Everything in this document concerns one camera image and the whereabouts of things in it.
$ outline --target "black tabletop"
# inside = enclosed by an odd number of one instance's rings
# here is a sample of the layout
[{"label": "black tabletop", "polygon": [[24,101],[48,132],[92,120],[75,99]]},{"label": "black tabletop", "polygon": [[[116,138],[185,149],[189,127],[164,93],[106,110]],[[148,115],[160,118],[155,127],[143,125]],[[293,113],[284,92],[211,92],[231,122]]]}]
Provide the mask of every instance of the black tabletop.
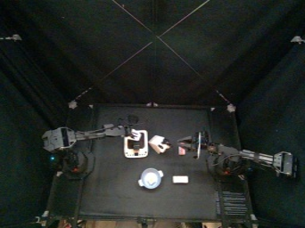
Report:
[{"label": "black tabletop", "polygon": [[[70,126],[74,130],[99,128],[104,124],[116,124],[119,118],[132,114],[139,117],[136,130],[147,130],[147,138],[154,135],[164,136],[173,147],[164,154],[156,154],[148,147],[148,154],[142,159],[128,159],[124,156],[124,139],[120,137],[103,138],[92,141],[91,150],[95,155],[94,171],[84,180],[82,189],[80,217],[155,217],[181,220],[215,220],[215,185],[213,177],[205,165],[205,156],[194,159],[194,154],[179,156],[177,141],[179,138],[194,135],[202,129],[207,130],[213,140],[229,146],[238,147],[238,135],[235,131],[234,115],[226,108],[143,108],[115,107],[95,105],[94,122],[88,115],[71,114]],[[148,190],[138,185],[142,172],[148,167],[163,171],[163,178],[156,189]],[[173,176],[186,175],[187,184],[174,184]],[[68,214],[63,201],[70,195],[75,199],[72,191],[78,184],[70,183],[66,177],[55,179],[57,190],[55,199],[57,207],[53,214]]]}]

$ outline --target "black table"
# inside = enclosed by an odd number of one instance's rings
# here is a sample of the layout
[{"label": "black table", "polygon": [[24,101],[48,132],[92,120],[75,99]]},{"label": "black table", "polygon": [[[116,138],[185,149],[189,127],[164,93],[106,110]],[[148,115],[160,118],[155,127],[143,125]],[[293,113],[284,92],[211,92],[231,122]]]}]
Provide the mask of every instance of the black table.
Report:
[{"label": "black table", "polygon": [[[91,130],[103,124],[116,124],[128,114],[139,117],[136,130],[147,130],[148,139],[164,136],[173,147],[156,154],[148,147],[142,159],[124,156],[124,139],[103,138],[78,142],[78,150],[91,148],[95,155],[94,171],[82,181],[55,176],[49,195],[49,215],[82,219],[135,219],[152,217],[181,221],[219,220],[215,206],[215,183],[205,164],[205,156],[178,155],[177,140],[207,130],[213,142],[239,148],[234,113],[226,107],[181,107],[144,105],[94,105],[92,109],[71,111],[68,127]],[[148,190],[138,185],[143,170],[154,167],[164,177],[160,186]],[[174,175],[187,175],[187,184],[174,184]]]}]

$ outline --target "small white box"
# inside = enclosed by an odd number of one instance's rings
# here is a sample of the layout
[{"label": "small white box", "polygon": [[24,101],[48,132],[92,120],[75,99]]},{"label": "small white box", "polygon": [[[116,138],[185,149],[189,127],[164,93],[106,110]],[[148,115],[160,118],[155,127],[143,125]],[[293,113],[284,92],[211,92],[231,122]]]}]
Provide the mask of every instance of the small white box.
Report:
[{"label": "small white box", "polygon": [[189,183],[189,177],[186,175],[174,175],[173,182],[174,183]]}]

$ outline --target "black cloth ceiling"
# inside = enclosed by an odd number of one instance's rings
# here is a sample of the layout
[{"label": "black cloth ceiling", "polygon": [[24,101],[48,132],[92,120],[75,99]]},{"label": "black cloth ceiling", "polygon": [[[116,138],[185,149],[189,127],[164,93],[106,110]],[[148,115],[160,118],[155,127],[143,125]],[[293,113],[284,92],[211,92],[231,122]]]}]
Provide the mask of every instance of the black cloth ceiling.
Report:
[{"label": "black cloth ceiling", "polygon": [[288,53],[302,32],[305,2],[64,0],[0,6],[67,102],[92,88],[79,102],[223,105],[214,90],[238,103]]}]

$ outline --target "white block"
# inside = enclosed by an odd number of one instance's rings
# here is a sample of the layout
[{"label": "white block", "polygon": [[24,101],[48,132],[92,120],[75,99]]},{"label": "white block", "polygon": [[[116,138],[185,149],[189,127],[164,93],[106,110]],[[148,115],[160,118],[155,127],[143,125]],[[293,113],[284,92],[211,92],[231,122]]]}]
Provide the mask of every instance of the white block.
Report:
[{"label": "white block", "polygon": [[150,146],[155,150],[156,153],[163,153],[169,148],[169,145],[163,144],[164,137],[155,135],[148,141]]},{"label": "white block", "polygon": [[189,183],[189,177],[186,175],[174,175],[173,182],[174,183]]}]

